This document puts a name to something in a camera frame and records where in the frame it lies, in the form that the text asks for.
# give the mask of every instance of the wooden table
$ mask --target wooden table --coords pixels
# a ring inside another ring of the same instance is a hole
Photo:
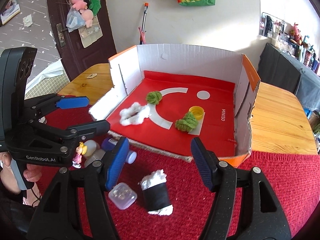
[[[261,82],[252,114],[252,150],[317,154],[307,116],[294,94]]]
[[[97,76],[91,79],[87,77],[96,73]],[[111,88],[110,66],[107,63],[96,64],[85,70],[77,76],[72,82],[68,83],[59,91],[60,95],[73,95],[77,97],[87,96],[90,104],[94,105],[102,98]]]
[[[91,73],[98,75],[87,79]],[[109,64],[97,64],[67,84],[59,94],[87,96],[93,105],[112,87]],[[308,119],[292,93],[261,82],[252,115],[253,151],[317,154]]]

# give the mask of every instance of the door lock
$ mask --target door lock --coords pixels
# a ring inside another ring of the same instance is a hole
[[[63,46],[66,45],[66,41],[65,41],[65,39],[64,39],[63,32],[64,32],[64,31],[67,31],[68,28],[62,29],[62,24],[61,24],[61,23],[58,23],[58,24],[56,25],[56,28],[57,28],[57,33],[58,33],[58,37],[59,37],[60,47],[63,47]]]

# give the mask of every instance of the door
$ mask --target door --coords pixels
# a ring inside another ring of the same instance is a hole
[[[92,65],[107,63],[108,58],[116,54],[106,1],[100,1],[101,9],[98,12],[98,19],[103,36],[84,48],[78,30],[74,30],[71,33],[63,31],[66,44],[63,47],[60,46],[56,25],[61,23],[62,29],[66,28],[66,19],[70,6],[66,0],[47,0],[52,32],[57,42],[56,46],[70,80],[76,78]]]

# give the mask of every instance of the green pom pom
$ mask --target green pom pom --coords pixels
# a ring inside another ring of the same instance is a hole
[[[182,119],[176,121],[176,128],[183,132],[190,132],[198,125],[197,119],[191,112],[187,112]]]
[[[159,91],[150,92],[146,96],[146,101],[149,104],[158,105],[162,99],[162,95]]]

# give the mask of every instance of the gray wall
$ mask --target gray wall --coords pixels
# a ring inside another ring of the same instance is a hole
[[[20,13],[0,27],[0,54],[4,49],[36,47],[38,53],[28,82],[49,64],[60,59],[54,42],[46,0],[18,0]],[[31,14],[33,24],[23,26],[23,17]]]

